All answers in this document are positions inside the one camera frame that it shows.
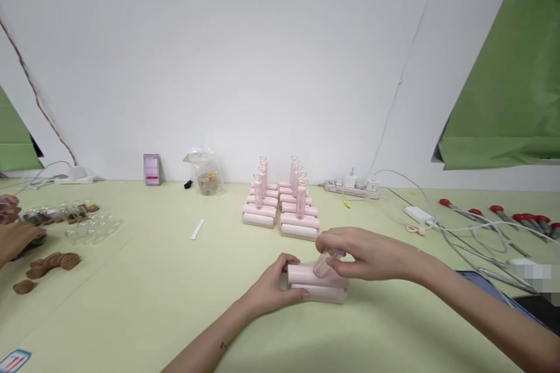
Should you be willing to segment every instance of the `white charger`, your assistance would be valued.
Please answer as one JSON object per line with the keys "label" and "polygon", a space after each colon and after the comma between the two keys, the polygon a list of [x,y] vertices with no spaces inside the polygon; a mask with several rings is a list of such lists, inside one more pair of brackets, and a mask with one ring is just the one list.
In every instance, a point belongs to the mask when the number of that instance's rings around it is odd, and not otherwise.
{"label": "white charger", "polygon": [[405,207],[403,211],[407,216],[412,217],[419,224],[431,224],[431,222],[436,220],[434,217],[430,216],[427,212],[418,207]]}

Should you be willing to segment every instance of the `person's hand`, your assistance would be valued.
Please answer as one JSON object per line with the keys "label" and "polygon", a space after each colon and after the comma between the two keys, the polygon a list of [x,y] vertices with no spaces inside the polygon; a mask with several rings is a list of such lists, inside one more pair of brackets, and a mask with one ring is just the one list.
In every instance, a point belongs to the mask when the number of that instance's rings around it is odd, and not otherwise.
{"label": "person's hand", "polygon": [[401,279],[419,281],[426,264],[433,259],[412,245],[357,227],[337,227],[322,232],[315,240],[321,253],[326,248],[352,255],[356,261],[327,258],[341,277],[362,280]]}
{"label": "person's hand", "polygon": [[13,195],[0,195],[0,224],[10,224],[16,221],[21,208],[19,200]]}
{"label": "person's hand", "polygon": [[286,272],[288,264],[299,264],[300,260],[290,254],[280,254],[278,259],[266,269],[256,283],[242,296],[240,302],[254,316],[258,317],[274,312],[284,306],[294,304],[303,299],[307,290],[280,288],[280,274]]}
{"label": "person's hand", "polygon": [[0,268],[29,245],[29,242],[44,237],[45,229],[28,223],[0,225]]}

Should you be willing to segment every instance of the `table surface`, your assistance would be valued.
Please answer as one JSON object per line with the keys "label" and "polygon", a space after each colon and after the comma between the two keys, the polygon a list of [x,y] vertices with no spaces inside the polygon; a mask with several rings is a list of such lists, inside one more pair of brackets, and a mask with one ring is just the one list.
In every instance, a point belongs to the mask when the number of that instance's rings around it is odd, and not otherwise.
{"label": "table surface", "polygon": [[[21,181],[1,181],[0,194]],[[201,196],[179,183],[146,187],[143,182],[49,185],[19,194],[24,210],[93,197],[101,212],[124,220],[97,245],[71,245],[68,226],[48,227],[45,245],[0,272],[0,355],[21,348],[33,353],[25,372],[161,370],[259,277],[280,252],[304,262],[318,256],[314,244],[241,223],[248,185],[227,185],[219,196]],[[437,204],[486,210],[500,204],[510,213],[543,213],[560,220],[560,195],[490,191],[427,190],[448,228],[469,220]],[[408,201],[429,211],[418,190],[384,189],[398,211]],[[322,229],[358,226],[406,241],[453,269],[470,267],[441,233],[406,232],[386,200],[342,204],[342,196],[320,187],[309,195]],[[190,237],[201,219],[195,241]],[[526,231],[504,231],[538,263],[558,263],[560,248]],[[490,231],[484,240],[496,240]],[[484,251],[472,239],[465,239]],[[31,261],[52,252],[77,252],[74,270],[55,269],[29,294],[12,285],[25,278]],[[497,259],[519,256],[513,249]],[[494,269],[467,254],[477,266]],[[522,292],[502,283],[506,294]],[[511,372],[517,367],[461,317],[427,290],[406,281],[351,280],[346,304],[305,302],[257,319],[236,339],[218,371]]]}

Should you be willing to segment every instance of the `brown cookie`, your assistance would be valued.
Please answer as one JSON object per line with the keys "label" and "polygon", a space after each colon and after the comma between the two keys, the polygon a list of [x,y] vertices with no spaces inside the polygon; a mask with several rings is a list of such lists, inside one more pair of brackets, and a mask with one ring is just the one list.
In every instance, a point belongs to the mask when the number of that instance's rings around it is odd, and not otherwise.
{"label": "brown cookie", "polygon": [[48,268],[44,266],[31,268],[29,271],[25,273],[28,279],[37,280],[43,277],[48,272]]}
{"label": "brown cookie", "polygon": [[30,291],[32,291],[35,285],[36,284],[33,283],[31,280],[23,280],[20,281],[18,284],[14,284],[12,288],[17,294],[27,294]]}
{"label": "brown cookie", "polygon": [[80,263],[80,257],[76,258],[74,256],[67,255],[62,259],[62,264],[60,264],[60,267],[62,269],[65,269],[66,271],[70,271],[79,263]]}
{"label": "brown cookie", "polygon": [[60,267],[60,264],[58,263],[58,258],[60,256],[60,252],[55,252],[54,254],[49,255],[46,259],[47,267],[49,269]]}
{"label": "brown cookie", "polygon": [[45,260],[44,259],[36,259],[31,264],[29,264],[29,266],[31,268],[36,268],[36,267],[40,267],[40,266],[43,266],[43,265],[45,265]]}

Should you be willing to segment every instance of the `green fabric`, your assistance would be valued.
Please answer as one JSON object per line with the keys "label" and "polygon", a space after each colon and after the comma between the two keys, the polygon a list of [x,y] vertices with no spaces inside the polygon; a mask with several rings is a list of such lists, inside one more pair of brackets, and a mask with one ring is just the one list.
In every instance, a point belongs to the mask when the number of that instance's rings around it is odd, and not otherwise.
{"label": "green fabric", "polygon": [[445,169],[560,159],[560,0],[504,0],[439,143]]}
{"label": "green fabric", "polygon": [[0,171],[42,167],[25,125],[0,87]]}

